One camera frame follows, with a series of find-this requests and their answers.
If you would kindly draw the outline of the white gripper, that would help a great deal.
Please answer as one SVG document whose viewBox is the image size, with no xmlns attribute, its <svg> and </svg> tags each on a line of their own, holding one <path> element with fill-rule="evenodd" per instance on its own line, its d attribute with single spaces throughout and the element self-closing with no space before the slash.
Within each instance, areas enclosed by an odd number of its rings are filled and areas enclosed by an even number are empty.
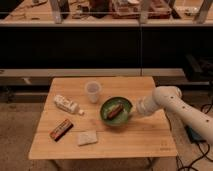
<svg viewBox="0 0 213 171">
<path fill-rule="evenodd" d="M 159 109 L 160 107 L 154 99 L 151 96 L 147 96 L 136 102 L 136 107 L 131 109 L 130 115 L 136 115 L 138 112 L 141 116 L 150 116 Z"/>
</svg>

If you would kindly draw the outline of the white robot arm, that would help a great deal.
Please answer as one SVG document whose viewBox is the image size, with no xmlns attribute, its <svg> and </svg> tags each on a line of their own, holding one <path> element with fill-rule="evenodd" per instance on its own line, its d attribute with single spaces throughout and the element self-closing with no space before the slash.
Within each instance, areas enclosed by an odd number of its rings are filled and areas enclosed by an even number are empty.
<svg viewBox="0 0 213 171">
<path fill-rule="evenodd" d="M 136 111 L 142 117 L 151 116 L 160 109 L 177 114 L 188 126 L 213 145 L 213 118 L 184 102 L 178 87 L 156 87 L 150 95 L 136 102 Z"/>
</svg>

